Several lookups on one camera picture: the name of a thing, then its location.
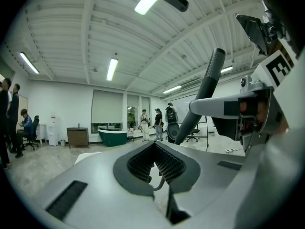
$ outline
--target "trash can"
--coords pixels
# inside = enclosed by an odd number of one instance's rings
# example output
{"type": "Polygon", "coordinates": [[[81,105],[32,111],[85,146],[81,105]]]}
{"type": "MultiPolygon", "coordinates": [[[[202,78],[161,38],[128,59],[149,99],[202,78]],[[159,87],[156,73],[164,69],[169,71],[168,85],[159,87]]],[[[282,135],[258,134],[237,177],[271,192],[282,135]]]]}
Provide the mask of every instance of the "trash can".
{"type": "Polygon", "coordinates": [[[66,146],[66,140],[61,140],[61,146],[65,147],[66,146]]]}

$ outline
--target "gray floor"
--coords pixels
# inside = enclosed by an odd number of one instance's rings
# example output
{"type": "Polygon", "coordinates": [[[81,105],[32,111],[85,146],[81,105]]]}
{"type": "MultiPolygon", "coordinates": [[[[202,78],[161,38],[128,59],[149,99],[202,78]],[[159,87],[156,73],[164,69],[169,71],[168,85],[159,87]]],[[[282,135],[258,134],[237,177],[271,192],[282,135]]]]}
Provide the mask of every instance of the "gray floor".
{"type": "MultiPolygon", "coordinates": [[[[209,147],[207,149],[206,138],[200,138],[182,143],[182,146],[195,148],[205,152],[225,153],[228,149],[234,151],[229,155],[242,155],[244,152],[239,142],[232,141],[227,137],[209,136],[209,147]]],[[[13,184],[19,186],[28,196],[33,197],[50,180],[73,166],[77,157],[82,153],[109,151],[103,144],[90,145],[89,148],[52,147],[44,145],[32,151],[29,147],[23,152],[22,158],[16,159],[9,154],[10,166],[7,175],[10,176],[13,184]]]]}

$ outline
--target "blue jacket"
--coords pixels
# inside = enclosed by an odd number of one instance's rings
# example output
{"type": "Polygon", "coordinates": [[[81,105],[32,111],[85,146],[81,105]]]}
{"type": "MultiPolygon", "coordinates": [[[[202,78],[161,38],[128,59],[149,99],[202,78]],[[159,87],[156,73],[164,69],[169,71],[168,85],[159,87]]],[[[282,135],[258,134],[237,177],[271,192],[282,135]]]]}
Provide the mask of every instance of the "blue jacket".
{"type": "Polygon", "coordinates": [[[21,122],[21,125],[24,127],[25,132],[30,133],[31,135],[34,134],[34,125],[31,117],[26,117],[24,121],[21,122]]]}

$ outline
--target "green bathtub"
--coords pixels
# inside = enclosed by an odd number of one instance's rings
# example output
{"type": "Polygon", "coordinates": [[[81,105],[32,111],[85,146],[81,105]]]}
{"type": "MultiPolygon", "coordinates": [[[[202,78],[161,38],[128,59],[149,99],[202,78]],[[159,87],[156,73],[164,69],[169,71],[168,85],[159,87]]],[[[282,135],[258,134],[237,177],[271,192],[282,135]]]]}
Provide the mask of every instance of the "green bathtub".
{"type": "Polygon", "coordinates": [[[124,145],[127,141],[127,132],[125,131],[106,131],[98,130],[101,140],[107,147],[124,145]]]}

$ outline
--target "office chair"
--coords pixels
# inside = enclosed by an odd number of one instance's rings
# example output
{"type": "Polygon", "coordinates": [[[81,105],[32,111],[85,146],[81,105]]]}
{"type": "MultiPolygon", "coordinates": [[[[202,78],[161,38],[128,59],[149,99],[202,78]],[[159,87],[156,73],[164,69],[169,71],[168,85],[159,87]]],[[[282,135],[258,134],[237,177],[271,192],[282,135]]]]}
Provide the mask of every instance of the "office chair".
{"type": "Polygon", "coordinates": [[[33,135],[29,135],[26,137],[28,143],[25,143],[24,147],[31,146],[32,149],[35,150],[34,145],[36,145],[37,147],[39,146],[38,144],[34,143],[34,141],[37,138],[36,129],[37,129],[38,124],[39,124],[39,116],[37,115],[34,117],[34,121],[33,121],[34,133],[33,133],[33,135]]]}
{"type": "Polygon", "coordinates": [[[192,131],[191,136],[189,136],[189,138],[186,140],[186,142],[188,142],[190,139],[195,139],[196,142],[198,142],[198,139],[199,139],[199,138],[194,137],[194,134],[195,134],[195,133],[198,133],[198,132],[200,132],[199,129],[194,129],[194,130],[192,131]]]}

